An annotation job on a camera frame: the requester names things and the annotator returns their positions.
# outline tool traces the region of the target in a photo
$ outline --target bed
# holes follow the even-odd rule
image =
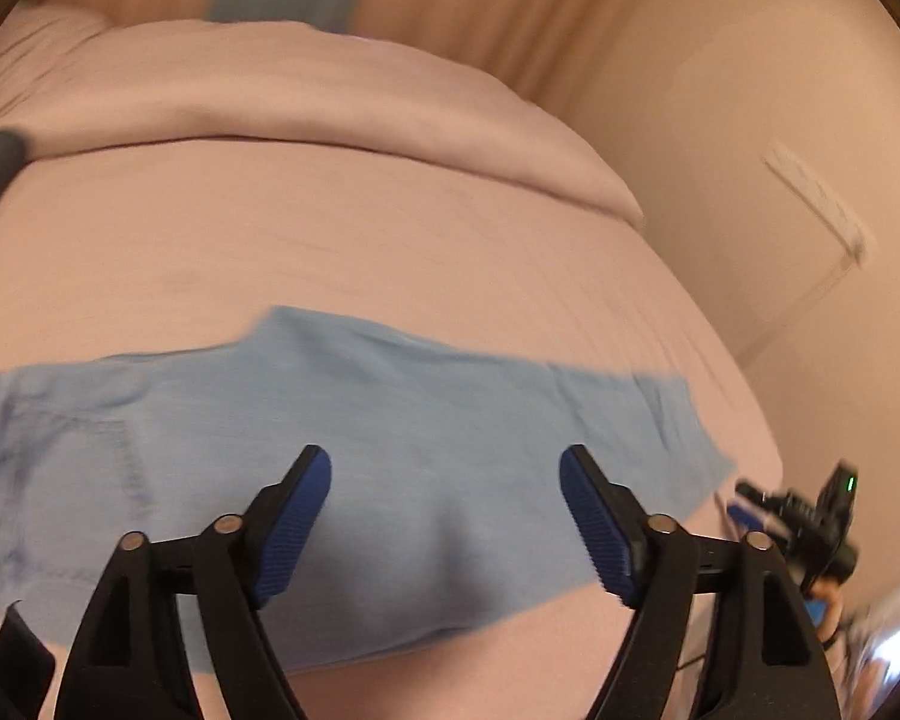
[[[623,181],[480,71],[297,23],[117,29],[28,7],[0,32],[0,127],[31,161],[0,201],[0,370],[211,346],[289,305],[677,375],[739,474],[780,481],[754,396]],[[724,535],[720,496],[686,525]],[[570,720],[628,620],[594,581],[293,688],[314,720]],[[197,687],[215,717],[212,678]]]

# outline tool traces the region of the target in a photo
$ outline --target black camera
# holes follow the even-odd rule
[[[745,480],[737,482],[736,493],[741,498],[768,512],[786,528],[786,535],[772,536],[787,562],[803,570],[800,589],[804,594],[819,577],[843,584],[857,567],[859,550],[847,541],[847,532],[858,479],[857,469],[841,461],[820,491],[816,506],[794,490],[764,493]]]

